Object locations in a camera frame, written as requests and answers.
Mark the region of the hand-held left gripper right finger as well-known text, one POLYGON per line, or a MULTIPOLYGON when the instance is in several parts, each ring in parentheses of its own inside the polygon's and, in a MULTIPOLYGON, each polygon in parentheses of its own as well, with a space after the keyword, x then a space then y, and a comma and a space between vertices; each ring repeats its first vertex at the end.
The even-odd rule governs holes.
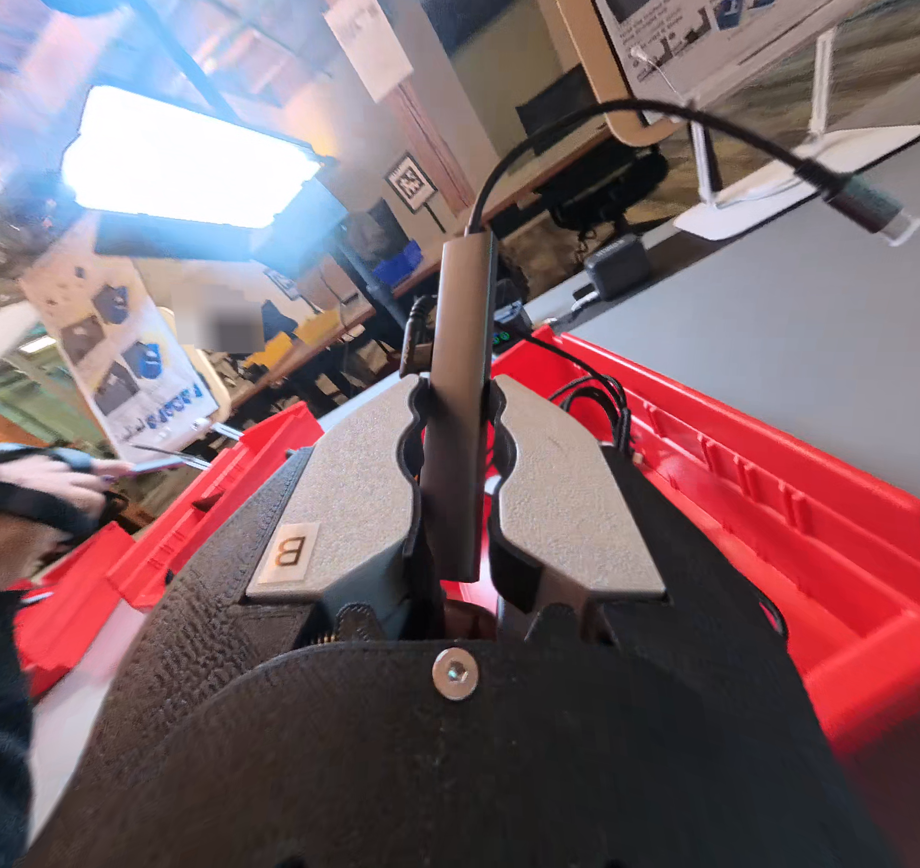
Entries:
POLYGON ((666 587, 601 443, 508 375, 491 380, 489 568, 506 607, 583 616, 608 601, 659 601, 666 587))

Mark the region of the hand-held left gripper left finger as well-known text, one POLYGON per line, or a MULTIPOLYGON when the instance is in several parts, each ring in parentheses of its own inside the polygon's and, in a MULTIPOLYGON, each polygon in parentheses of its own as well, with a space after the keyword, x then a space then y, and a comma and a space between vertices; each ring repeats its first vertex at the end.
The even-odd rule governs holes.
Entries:
POLYGON ((257 604, 316 604, 334 621, 370 607, 403 632, 429 575, 413 560, 422 529, 419 476, 428 379, 409 374, 325 433, 247 586, 257 604))

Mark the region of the grey usb hub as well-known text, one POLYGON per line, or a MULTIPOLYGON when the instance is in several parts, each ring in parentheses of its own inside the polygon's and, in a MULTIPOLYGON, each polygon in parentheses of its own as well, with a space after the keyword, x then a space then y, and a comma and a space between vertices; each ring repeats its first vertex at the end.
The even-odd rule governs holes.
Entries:
POLYGON ((496 276, 490 232, 444 245, 420 472, 425 539, 443 581, 479 578, 496 276))

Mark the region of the yellow box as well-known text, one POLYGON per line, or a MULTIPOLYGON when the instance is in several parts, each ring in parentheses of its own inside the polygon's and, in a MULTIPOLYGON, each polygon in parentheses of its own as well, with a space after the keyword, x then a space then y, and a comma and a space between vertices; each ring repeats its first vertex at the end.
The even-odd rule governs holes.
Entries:
POLYGON ((263 349, 245 358, 240 366, 246 369, 260 367, 270 370, 291 351, 294 344, 325 347, 323 342, 328 338, 334 341, 343 328, 337 310, 322 311, 307 318, 293 331, 280 331, 267 337, 263 349))

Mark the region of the large red plastic bin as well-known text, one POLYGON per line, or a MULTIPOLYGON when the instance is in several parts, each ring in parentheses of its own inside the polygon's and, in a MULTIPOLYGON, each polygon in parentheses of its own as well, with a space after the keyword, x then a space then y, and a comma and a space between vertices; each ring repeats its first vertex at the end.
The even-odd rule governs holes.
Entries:
POLYGON ((770 598, 825 735, 854 752, 918 717, 919 504, 903 490, 623 356, 548 328, 493 362, 559 405, 615 378, 640 471, 770 598))

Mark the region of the black device with green lights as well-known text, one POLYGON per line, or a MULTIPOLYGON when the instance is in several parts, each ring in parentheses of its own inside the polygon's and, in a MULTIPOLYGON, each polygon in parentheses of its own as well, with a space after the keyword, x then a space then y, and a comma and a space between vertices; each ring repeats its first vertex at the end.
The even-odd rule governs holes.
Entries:
POLYGON ((527 339, 533 328, 523 300, 514 299, 497 307, 493 313, 493 356, 499 356, 517 342, 527 339))

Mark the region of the blue storage bin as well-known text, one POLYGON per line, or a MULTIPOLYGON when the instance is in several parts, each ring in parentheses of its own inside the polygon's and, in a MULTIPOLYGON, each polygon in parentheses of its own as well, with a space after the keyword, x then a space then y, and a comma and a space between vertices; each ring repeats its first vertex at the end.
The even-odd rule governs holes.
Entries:
POLYGON ((374 277, 387 287, 398 287, 421 265, 423 253, 420 244, 411 240, 396 254, 381 260, 372 269, 374 277))

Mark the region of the black power adapter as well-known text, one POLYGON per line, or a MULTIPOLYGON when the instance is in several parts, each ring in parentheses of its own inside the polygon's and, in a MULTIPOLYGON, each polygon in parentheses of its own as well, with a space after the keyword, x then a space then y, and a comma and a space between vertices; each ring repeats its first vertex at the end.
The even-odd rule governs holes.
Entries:
POLYGON ((647 282, 652 274, 646 247, 631 232, 596 249, 585 259, 583 269, 598 298, 605 302, 619 299, 647 282))

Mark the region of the white printed banner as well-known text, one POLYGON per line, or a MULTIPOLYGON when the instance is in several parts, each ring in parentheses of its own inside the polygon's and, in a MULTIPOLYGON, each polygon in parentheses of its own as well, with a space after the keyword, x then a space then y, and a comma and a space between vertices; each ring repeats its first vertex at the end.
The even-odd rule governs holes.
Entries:
POLYGON ((117 457, 182 452, 218 409, 126 256, 95 252, 98 214, 80 218, 20 277, 117 457))

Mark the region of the printed marker tag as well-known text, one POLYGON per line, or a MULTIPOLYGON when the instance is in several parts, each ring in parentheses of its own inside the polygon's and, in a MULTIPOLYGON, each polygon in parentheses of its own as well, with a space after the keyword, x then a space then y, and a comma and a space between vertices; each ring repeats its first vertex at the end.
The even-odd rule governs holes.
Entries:
POLYGON ((430 207, 431 201, 440 193, 419 161, 408 150, 390 165, 383 178, 385 184, 413 215, 430 207))

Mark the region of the black bag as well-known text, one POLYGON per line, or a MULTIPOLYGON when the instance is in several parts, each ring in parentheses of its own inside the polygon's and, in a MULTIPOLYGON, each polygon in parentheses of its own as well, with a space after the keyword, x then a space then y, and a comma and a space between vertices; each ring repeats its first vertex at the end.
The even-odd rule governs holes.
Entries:
POLYGON ((657 190, 669 172, 659 146, 633 148, 609 138, 536 186, 535 193, 558 228, 581 241, 604 224, 621 236, 632 229, 627 210, 657 190))

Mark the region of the studio light panel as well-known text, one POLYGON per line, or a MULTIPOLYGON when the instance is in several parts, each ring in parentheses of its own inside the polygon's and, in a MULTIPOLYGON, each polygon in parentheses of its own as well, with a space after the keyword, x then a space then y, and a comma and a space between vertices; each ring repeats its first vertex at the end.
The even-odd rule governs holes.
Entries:
POLYGON ((347 207, 299 140, 194 107, 92 85, 63 183, 98 218, 94 253, 264 264, 295 276, 333 251, 347 207))

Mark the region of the white stand base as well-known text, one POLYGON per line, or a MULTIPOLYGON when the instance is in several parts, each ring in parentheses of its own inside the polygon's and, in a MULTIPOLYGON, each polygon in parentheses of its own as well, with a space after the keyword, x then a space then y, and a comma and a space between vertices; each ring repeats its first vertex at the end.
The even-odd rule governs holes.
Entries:
MULTIPOLYGON (((892 196, 881 192, 856 172, 918 139, 918 124, 868 126, 830 130, 836 27, 815 41, 811 89, 811 116, 807 138, 795 152, 817 161, 846 178, 845 187, 832 194, 832 206, 891 246, 899 246, 918 231, 919 220, 892 196)), ((674 220, 677 230, 706 241, 726 241, 752 230, 816 193, 815 186, 792 167, 771 161, 727 188, 716 191, 708 172, 707 152, 699 126, 692 126, 692 142, 699 180, 700 201, 674 220)))

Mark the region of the person's dark shirt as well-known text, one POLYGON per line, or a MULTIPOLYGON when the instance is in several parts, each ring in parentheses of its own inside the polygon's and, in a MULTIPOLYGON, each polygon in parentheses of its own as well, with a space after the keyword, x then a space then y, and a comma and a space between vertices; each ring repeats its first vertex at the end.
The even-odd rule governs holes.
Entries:
POLYGON ((15 618, 22 591, 1 593, 1 866, 26 851, 32 781, 29 751, 32 706, 15 643, 15 618))

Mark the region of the white paper sign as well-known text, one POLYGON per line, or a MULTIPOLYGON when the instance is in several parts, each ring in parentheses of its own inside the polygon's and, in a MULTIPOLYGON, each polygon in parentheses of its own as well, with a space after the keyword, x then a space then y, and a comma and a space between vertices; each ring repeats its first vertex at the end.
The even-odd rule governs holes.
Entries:
POLYGON ((336 0, 324 19, 374 103, 414 72, 378 0, 336 0))

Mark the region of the black light stand pole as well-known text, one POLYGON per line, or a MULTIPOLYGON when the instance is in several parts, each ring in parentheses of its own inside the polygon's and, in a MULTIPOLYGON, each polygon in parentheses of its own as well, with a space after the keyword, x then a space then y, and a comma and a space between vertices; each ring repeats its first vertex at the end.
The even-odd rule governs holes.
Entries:
POLYGON ((194 57, 181 45, 150 2, 148 0, 129 0, 129 5, 137 18, 144 23, 162 46, 167 57, 201 95, 213 113, 229 123, 240 125, 241 121, 235 110, 218 91, 194 57))

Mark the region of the light wooden panel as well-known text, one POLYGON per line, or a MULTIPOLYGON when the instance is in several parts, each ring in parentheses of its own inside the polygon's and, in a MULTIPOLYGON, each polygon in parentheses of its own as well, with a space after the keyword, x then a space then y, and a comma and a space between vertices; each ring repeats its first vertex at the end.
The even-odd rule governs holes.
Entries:
MULTIPOLYGON (((615 49, 593 0, 555 0, 581 67, 598 102, 632 96, 615 49)), ((673 136, 679 124, 669 117, 647 124, 634 112, 605 115, 611 134, 633 148, 649 147, 673 136)))

